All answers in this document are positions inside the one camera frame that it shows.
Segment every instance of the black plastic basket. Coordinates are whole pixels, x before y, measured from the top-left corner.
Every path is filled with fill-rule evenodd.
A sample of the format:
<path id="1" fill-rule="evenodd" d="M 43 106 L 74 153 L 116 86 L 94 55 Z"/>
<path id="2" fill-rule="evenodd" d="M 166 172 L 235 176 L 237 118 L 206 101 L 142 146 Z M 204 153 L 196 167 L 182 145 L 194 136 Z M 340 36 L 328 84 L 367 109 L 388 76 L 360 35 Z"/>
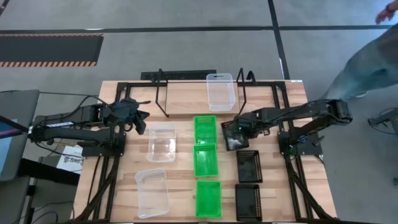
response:
<path id="1" fill-rule="evenodd" d="M 258 184 L 236 184 L 236 221 L 262 221 L 260 187 Z"/>
<path id="2" fill-rule="evenodd" d="M 260 154 L 257 150 L 236 152 L 239 183 L 262 183 Z"/>
<path id="3" fill-rule="evenodd" d="M 249 147 L 249 141 L 247 138 L 244 138 L 242 134 L 234 133 L 233 121 L 222 123 L 221 129 L 223 130 L 223 136 L 227 151 L 234 151 L 237 149 L 244 149 L 246 147 Z"/>

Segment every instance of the gray floor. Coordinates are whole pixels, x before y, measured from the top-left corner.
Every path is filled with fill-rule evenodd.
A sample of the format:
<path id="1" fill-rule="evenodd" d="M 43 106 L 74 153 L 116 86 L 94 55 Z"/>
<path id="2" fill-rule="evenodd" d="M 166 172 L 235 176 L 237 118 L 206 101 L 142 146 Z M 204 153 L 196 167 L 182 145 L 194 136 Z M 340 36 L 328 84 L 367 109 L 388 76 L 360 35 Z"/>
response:
<path id="1" fill-rule="evenodd" d="M 346 26 L 373 25 L 388 0 L 274 2 L 280 26 Z M 398 16 L 384 24 L 397 21 Z M 0 30 L 271 25 L 265 0 L 10 0 L 0 17 Z M 346 61 L 383 32 L 281 31 L 291 79 L 303 80 L 308 99 L 317 99 Z M 98 66 L 0 68 L 0 91 L 36 88 L 96 95 L 103 80 L 136 80 L 141 72 L 159 68 L 217 69 L 236 76 L 240 67 L 253 70 L 257 79 L 282 78 L 273 31 L 105 34 Z M 398 177 L 398 139 L 378 133 L 366 123 L 381 110 L 398 106 L 397 90 L 398 86 L 393 86 L 350 101 L 354 121 L 322 132 L 326 136 L 322 142 L 326 171 L 337 214 L 343 220 L 398 220 L 398 189 L 392 186 L 392 178 Z M 41 94 L 36 113 L 72 110 L 81 99 Z M 38 159 L 47 154 L 28 145 L 24 156 Z M 67 218 L 70 207 L 62 208 Z"/>

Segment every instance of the green plastic basket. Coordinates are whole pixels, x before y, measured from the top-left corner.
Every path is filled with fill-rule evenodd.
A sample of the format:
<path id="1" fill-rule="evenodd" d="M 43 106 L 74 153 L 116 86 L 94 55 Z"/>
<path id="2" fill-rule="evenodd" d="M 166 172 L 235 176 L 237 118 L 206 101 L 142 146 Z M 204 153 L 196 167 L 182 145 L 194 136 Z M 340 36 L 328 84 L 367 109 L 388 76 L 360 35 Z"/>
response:
<path id="1" fill-rule="evenodd" d="M 221 218 L 223 216 L 220 181 L 198 180 L 196 216 L 197 218 Z"/>
<path id="2" fill-rule="evenodd" d="M 195 144 L 217 144 L 216 116 L 196 116 Z"/>
<path id="3" fill-rule="evenodd" d="M 213 177 L 218 175 L 215 144 L 193 146 L 193 170 L 195 171 L 195 177 Z"/>

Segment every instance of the wooden table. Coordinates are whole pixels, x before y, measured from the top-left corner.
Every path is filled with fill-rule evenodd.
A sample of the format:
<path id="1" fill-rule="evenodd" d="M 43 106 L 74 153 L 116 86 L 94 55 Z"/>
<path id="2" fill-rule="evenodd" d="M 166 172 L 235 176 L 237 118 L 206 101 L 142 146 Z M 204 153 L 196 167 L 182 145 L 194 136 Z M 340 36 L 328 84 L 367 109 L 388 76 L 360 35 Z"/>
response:
<path id="1" fill-rule="evenodd" d="M 99 97 L 108 103 L 114 101 L 116 85 L 123 81 L 104 81 Z M 302 82 L 285 81 L 289 103 L 291 106 L 301 105 L 307 102 L 304 85 Z M 134 87 L 131 90 L 131 98 L 137 101 L 152 100 L 148 105 L 140 105 L 140 110 L 150 113 L 146 119 L 147 124 L 156 121 L 173 121 L 177 127 L 176 160 L 173 163 L 153 163 L 146 159 L 149 135 L 147 131 L 138 135 L 134 130 L 127 134 L 125 153 L 120 159 L 116 190 L 113 202 L 111 222 L 235 222 L 235 192 L 234 185 L 238 184 L 238 171 L 235 152 L 226 152 L 224 139 L 221 134 L 220 123 L 229 121 L 233 115 L 218 115 L 218 165 L 217 177 L 196 178 L 193 175 L 193 116 L 166 118 L 155 104 L 155 87 Z M 243 89 L 238 88 L 239 100 L 243 102 Z M 165 106 L 166 87 L 159 90 L 159 103 Z M 262 107 L 273 107 L 274 100 L 272 90 L 268 86 L 246 87 L 247 103 L 243 112 L 252 111 Z M 280 104 L 283 105 L 281 93 Z M 295 121 L 296 126 L 302 126 L 310 119 Z M 279 146 L 276 138 L 278 127 L 271 129 L 271 135 L 259 136 L 249 140 L 250 149 L 260 152 L 263 183 L 261 188 L 261 206 L 263 221 L 293 221 L 294 210 L 289 189 L 288 177 L 283 157 L 279 154 Z M 80 214 L 86 206 L 91 179 L 97 158 L 87 158 L 83 164 L 80 182 L 75 198 L 75 212 Z M 303 168 L 307 178 L 309 191 L 318 203 L 331 216 L 336 216 L 333 199 L 323 164 L 314 156 L 302 156 Z M 101 163 L 93 187 L 94 196 L 100 178 Z M 150 170 L 163 167 L 167 173 L 169 187 L 170 211 L 166 215 L 140 219 L 137 216 L 138 198 L 137 185 L 134 176 L 142 170 Z M 195 196 L 197 180 L 220 180 L 222 183 L 222 207 L 221 219 L 195 218 Z M 297 189 L 302 216 L 305 217 L 305 207 L 302 194 Z M 105 192 L 101 204 L 99 217 L 104 217 L 106 199 Z"/>

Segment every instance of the person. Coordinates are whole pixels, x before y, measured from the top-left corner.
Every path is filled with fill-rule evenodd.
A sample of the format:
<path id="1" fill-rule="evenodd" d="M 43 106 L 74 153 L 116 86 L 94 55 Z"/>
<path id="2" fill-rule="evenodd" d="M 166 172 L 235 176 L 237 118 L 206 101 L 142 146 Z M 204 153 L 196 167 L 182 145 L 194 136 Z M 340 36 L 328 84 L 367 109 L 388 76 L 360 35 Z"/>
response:
<path id="1" fill-rule="evenodd" d="M 398 0 L 388 4 L 376 16 L 376 24 L 391 20 L 398 10 Z M 354 54 L 334 79 L 321 99 L 362 97 L 369 90 L 398 83 L 398 24 Z"/>

